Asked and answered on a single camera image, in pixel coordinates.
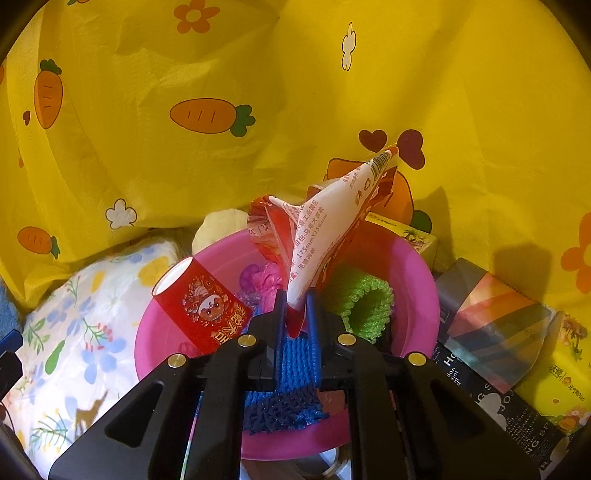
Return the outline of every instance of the green sponge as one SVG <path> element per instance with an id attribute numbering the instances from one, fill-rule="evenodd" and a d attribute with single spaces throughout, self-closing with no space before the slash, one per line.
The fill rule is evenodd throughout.
<path id="1" fill-rule="evenodd" d="M 384 331 L 394 305 L 387 281 L 347 264 L 335 268 L 320 298 L 328 312 L 341 316 L 348 332 L 371 343 Z"/>

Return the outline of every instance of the floral pillow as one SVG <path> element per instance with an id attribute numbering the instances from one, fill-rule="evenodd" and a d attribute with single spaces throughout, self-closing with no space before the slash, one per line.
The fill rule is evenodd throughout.
<path id="1" fill-rule="evenodd" d="M 152 241 L 75 274 L 26 321 L 23 377 L 4 403 L 47 478 L 57 457 L 137 382 L 134 345 L 156 281 L 179 259 Z"/>

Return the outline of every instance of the silver rivet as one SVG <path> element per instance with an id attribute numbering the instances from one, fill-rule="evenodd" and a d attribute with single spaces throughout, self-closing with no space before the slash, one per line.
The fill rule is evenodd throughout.
<path id="1" fill-rule="evenodd" d="M 408 356 L 408 361 L 415 365 L 415 367 L 421 367 L 427 363 L 427 357 L 422 353 L 413 352 Z"/>
<path id="2" fill-rule="evenodd" d="M 341 333 L 336 340 L 343 346 L 354 345 L 357 341 L 355 335 L 351 335 L 350 333 Z"/>
<path id="3" fill-rule="evenodd" d="M 254 335 L 241 335 L 238 337 L 238 345 L 240 346 L 252 346 L 256 343 L 256 337 Z"/>
<path id="4" fill-rule="evenodd" d="M 182 367 L 186 363 L 187 357 L 184 356 L 182 353 L 175 353 L 174 355 L 168 357 L 168 366 L 170 368 Z"/>

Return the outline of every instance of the red paper cup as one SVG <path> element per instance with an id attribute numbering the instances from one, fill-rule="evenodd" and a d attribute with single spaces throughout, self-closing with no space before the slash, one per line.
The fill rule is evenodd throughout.
<path id="1" fill-rule="evenodd" d="M 252 312 L 193 257 L 154 286 L 154 300 L 204 355 L 240 335 Z"/>

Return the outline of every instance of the carrot print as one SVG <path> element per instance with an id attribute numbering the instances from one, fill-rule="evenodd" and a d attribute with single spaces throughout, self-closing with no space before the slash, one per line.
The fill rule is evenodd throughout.
<path id="1" fill-rule="evenodd" d="M 55 259 L 61 253 L 57 238 L 36 226 L 26 226 L 17 235 L 18 243 L 34 254 L 52 254 Z"/>
<path id="2" fill-rule="evenodd" d="M 48 129 L 56 121 L 60 113 L 64 86 L 61 84 L 61 68 L 52 59 L 42 60 L 41 71 L 35 80 L 35 113 L 44 129 Z"/>
<path id="3" fill-rule="evenodd" d="M 255 123 L 251 112 L 250 105 L 234 107 L 219 98 L 194 98 L 172 107 L 170 118 L 192 132 L 220 134 L 230 130 L 234 137 L 244 137 L 246 127 Z"/>

